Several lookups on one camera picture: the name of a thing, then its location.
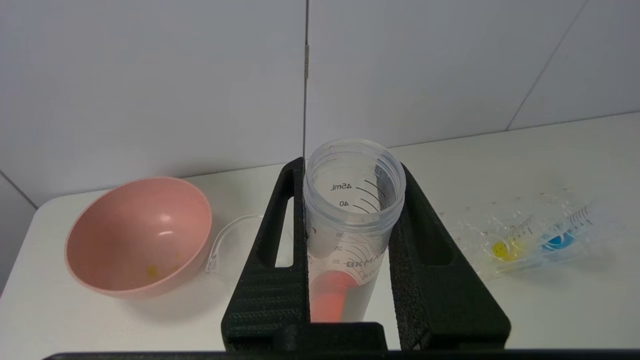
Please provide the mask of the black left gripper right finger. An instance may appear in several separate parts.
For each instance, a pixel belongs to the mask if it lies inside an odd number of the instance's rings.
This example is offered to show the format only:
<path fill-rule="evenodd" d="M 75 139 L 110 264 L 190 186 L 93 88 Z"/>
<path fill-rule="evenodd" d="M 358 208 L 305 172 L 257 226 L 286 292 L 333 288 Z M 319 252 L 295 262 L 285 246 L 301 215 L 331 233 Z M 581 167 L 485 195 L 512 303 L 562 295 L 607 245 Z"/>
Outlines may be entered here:
<path fill-rule="evenodd" d="M 388 247 L 400 348 L 503 350 L 511 322 L 408 169 Z"/>

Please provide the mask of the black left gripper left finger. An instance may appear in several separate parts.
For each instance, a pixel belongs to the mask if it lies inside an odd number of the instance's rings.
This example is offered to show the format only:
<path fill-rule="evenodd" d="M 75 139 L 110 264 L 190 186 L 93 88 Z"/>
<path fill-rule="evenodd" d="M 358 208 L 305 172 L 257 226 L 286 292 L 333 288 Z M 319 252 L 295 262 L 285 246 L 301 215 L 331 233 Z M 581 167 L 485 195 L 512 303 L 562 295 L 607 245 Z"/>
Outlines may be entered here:
<path fill-rule="evenodd" d="M 253 246 L 221 321 L 227 351 L 270 350 L 285 326 L 310 321 L 304 158 L 280 171 Z M 292 264 L 276 267 L 289 200 L 293 200 Z"/>

